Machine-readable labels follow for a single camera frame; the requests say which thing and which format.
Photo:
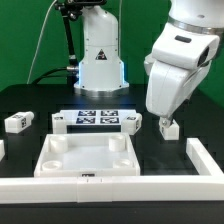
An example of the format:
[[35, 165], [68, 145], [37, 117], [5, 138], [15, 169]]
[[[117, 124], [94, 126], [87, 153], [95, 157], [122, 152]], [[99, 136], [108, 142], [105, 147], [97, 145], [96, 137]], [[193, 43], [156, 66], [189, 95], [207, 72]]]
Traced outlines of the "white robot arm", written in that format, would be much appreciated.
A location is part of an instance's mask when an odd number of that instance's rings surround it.
[[[172, 124], [175, 110], [207, 76], [224, 39], [224, 0], [170, 0], [168, 21], [145, 57], [147, 110]], [[75, 88], [91, 95], [126, 87], [118, 22], [99, 5], [83, 9], [85, 54]]]

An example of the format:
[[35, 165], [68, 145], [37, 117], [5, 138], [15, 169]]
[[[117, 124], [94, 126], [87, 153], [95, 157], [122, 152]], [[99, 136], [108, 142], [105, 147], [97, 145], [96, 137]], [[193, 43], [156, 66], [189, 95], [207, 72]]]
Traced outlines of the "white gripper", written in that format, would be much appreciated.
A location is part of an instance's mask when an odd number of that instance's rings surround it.
[[148, 111], [163, 117], [163, 127], [173, 124], [170, 116], [207, 76], [219, 42], [217, 35], [188, 32], [170, 23], [165, 25], [152, 48], [154, 63], [146, 95]]

